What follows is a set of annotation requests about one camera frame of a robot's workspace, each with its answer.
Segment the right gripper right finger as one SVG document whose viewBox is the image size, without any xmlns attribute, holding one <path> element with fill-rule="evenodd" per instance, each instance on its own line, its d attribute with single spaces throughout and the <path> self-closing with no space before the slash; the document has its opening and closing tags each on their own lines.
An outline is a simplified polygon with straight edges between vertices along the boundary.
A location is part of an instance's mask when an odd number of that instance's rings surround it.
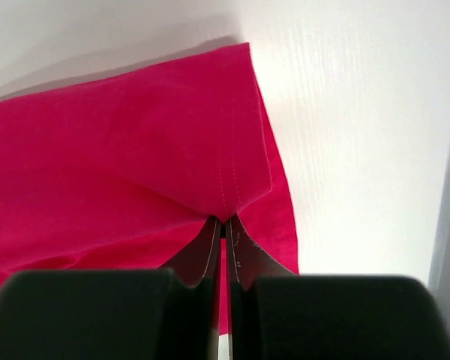
<svg viewBox="0 0 450 360">
<path fill-rule="evenodd" d="M 232 359 L 450 359 L 450 334 L 421 282 L 297 275 L 233 217 L 225 224 Z"/>
</svg>

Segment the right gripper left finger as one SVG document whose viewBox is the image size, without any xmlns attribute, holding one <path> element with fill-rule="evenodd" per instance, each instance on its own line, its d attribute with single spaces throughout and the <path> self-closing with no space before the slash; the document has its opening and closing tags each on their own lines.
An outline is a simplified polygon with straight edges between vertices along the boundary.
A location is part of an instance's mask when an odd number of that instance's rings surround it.
<svg viewBox="0 0 450 360">
<path fill-rule="evenodd" d="M 216 359 L 221 223 L 156 269 L 23 271 L 0 289 L 0 359 Z"/>
</svg>

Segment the magenta t shirt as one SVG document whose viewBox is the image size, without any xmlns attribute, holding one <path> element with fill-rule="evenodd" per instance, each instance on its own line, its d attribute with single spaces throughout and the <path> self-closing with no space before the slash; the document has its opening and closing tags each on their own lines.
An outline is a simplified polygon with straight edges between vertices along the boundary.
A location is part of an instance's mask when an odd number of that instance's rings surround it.
<svg viewBox="0 0 450 360">
<path fill-rule="evenodd" d="M 0 102 L 0 286 L 29 269 L 154 268 L 235 214 L 298 271 L 248 43 Z"/>
</svg>

